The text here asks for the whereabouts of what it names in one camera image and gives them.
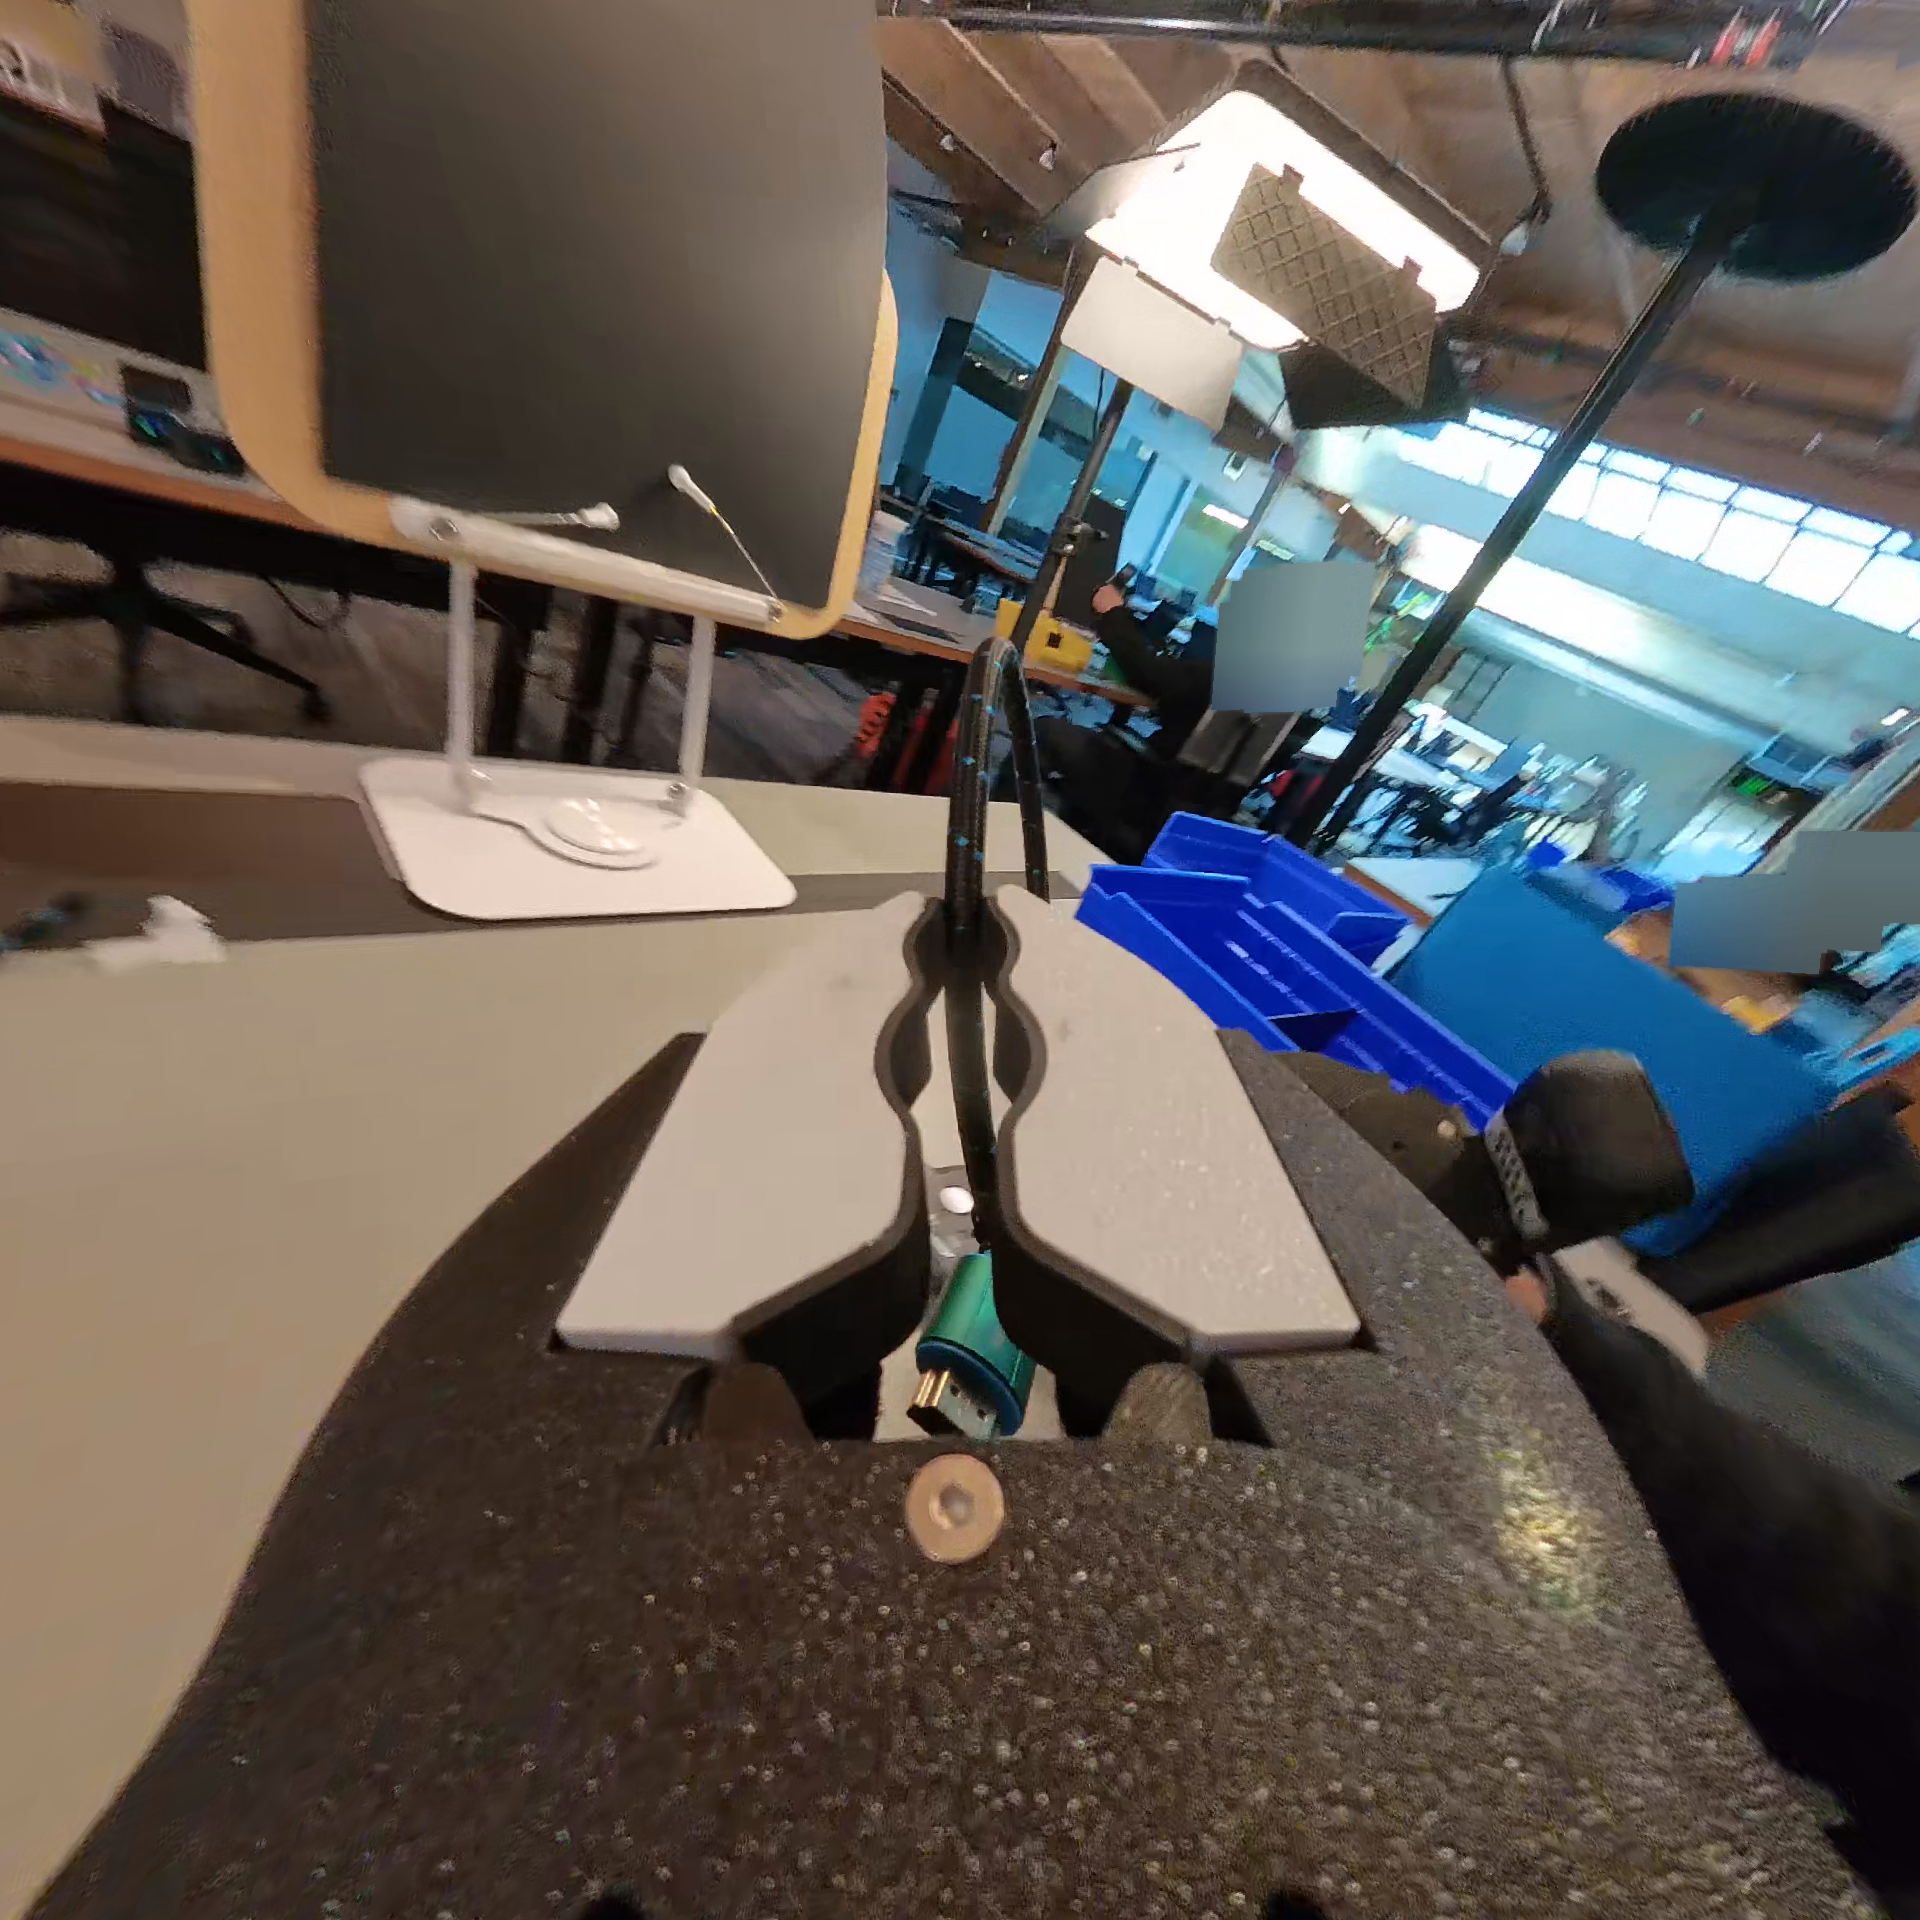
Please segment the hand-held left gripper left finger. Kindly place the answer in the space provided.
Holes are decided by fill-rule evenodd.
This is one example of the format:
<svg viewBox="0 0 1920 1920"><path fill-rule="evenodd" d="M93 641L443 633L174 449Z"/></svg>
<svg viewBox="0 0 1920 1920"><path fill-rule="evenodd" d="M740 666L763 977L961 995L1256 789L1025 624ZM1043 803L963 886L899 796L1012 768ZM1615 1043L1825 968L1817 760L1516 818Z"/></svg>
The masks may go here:
<svg viewBox="0 0 1920 1920"><path fill-rule="evenodd" d="M568 1351L883 1363L931 1285L914 1102L940 909L832 922L696 1041L556 1319Z"/></svg>

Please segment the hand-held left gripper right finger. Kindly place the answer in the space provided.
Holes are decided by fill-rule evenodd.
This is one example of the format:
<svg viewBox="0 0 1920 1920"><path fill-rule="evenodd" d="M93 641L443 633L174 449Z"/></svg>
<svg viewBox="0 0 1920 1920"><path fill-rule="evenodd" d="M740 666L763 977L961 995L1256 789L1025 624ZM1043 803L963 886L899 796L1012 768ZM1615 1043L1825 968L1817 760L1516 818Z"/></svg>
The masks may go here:
<svg viewBox="0 0 1920 1920"><path fill-rule="evenodd" d="M1347 1351L1360 1314L1214 1023L1022 888L984 914L996 1309L1037 1363Z"/></svg>

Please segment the blue box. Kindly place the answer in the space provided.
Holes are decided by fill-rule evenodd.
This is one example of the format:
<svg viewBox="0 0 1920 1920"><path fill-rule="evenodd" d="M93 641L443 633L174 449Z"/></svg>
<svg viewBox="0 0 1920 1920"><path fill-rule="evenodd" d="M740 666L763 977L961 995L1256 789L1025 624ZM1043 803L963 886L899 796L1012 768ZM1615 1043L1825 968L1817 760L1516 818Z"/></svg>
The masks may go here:
<svg viewBox="0 0 1920 1920"><path fill-rule="evenodd" d="M1735 1178L1835 1102L1825 1070L1607 942L1529 874L1476 874L1389 981L1511 1079L1593 1046L1642 1063L1696 1181L1688 1211L1627 1237L1648 1257L1696 1244L1732 1204Z"/></svg>

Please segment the blue plastic bin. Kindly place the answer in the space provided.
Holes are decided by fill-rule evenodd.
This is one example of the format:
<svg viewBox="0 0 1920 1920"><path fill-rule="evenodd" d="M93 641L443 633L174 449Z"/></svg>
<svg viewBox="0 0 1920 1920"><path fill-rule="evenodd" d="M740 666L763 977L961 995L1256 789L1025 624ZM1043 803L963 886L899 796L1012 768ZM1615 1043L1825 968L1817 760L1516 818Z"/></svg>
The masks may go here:
<svg viewBox="0 0 1920 1920"><path fill-rule="evenodd" d="M1179 985L1218 1029L1265 1051L1323 1053L1425 1090L1470 1125L1496 1116L1516 1079L1430 1017L1364 961L1236 874L1093 865L1077 922Z"/></svg>
<svg viewBox="0 0 1920 1920"><path fill-rule="evenodd" d="M1233 874L1247 899L1278 904L1368 967L1409 936L1411 918L1313 854L1256 825L1172 813L1143 854L1144 867Z"/></svg>

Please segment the white metal stand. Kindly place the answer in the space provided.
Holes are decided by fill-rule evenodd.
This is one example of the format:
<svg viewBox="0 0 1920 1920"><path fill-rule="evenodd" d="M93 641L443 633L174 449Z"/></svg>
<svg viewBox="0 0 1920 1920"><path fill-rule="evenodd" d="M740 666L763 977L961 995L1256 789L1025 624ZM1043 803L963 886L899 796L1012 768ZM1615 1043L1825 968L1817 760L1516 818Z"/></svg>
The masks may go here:
<svg viewBox="0 0 1920 1920"><path fill-rule="evenodd" d="M667 468L667 483L729 536L753 588L589 544L589 532L612 536L620 527L605 502L486 515L389 494L394 531L447 560L443 755L368 759L359 764L359 796L394 874L429 912L479 924L535 924L747 914L795 900L781 867L726 803L702 789L715 633L722 624L767 630L783 617L783 601L683 466ZM476 610L486 563L612 588L620 605L689 610L675 775L535 768L479 755Z"/></svg>

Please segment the black table mat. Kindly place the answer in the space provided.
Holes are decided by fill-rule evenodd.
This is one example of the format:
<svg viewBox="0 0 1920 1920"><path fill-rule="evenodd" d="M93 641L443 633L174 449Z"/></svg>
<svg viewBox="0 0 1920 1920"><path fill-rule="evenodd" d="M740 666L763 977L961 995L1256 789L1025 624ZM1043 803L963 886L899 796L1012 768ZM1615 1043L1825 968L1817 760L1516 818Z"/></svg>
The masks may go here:
<svg viewBox="0 0 1920 1920"><path fill-rule="evenodd" d="M798 888L773 914L940 890L948 801L767 782L722 782L719 796ZM151 899L192 904L227 942L538 931L417 900L340 793L3 784L3 924L81 900L49 941L81 947L135 934Z"/></svg>

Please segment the wood-edged black board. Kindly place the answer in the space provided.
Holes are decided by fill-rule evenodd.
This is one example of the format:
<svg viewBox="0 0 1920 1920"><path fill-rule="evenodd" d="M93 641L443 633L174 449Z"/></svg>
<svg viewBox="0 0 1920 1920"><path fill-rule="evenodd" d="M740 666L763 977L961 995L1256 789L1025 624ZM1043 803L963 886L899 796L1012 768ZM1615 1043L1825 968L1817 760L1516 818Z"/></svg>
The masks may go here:
<svg viewBox="0 0 1920 1920"><path fill-rule="evenodd" d="M813 636L899 355L871 3L189 3L210 379L317 527Z"/></svg>

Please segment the black round-headed stand pole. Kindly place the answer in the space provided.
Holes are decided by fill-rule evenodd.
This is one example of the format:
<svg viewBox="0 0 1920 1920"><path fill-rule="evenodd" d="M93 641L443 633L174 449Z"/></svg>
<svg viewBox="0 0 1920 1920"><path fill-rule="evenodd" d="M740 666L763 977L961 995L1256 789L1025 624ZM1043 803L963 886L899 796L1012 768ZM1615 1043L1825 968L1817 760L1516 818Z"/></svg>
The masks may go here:
<svg viewBox="0 0 1920 1920"><path fill-rule="evenodd" d="M1913 173L1888 136L1838 110L1754 90L1697 90L1632 115L1593 161L1593 194L1627 240L1665 260L1665 272L1343 750L1287 813L1284 840L1297 850L1331 850L1354 820L1406 703L1706 284L1716 272L1758 284L1847 277L1883 257L1915 217Z"/></svg>

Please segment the studio light panel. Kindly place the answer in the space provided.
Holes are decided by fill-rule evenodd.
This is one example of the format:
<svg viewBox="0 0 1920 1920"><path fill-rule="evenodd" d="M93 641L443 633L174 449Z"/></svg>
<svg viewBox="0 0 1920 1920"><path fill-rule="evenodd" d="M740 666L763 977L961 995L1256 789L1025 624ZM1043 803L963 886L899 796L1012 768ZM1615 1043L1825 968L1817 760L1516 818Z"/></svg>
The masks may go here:
<svg viewBox="0 0 1920 1920"><path fill-rule="evenodd" d="M1052 217L1268 350L1297 430L1467 414L1452 318L1490 236L1277 63L1244 63Z"/></svg>

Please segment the black monitor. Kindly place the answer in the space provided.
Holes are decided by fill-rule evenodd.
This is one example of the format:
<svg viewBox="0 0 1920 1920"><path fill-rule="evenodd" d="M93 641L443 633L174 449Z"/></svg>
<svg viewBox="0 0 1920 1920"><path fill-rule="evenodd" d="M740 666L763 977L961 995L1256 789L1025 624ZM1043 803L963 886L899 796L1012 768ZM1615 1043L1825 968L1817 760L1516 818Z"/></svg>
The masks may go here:
<svg viewBox="0 0 1920 1920"><path fill-rule="evenodd" d="M3 102L3 306L205 371L192 145L116 105L93 130Z"/></svg>

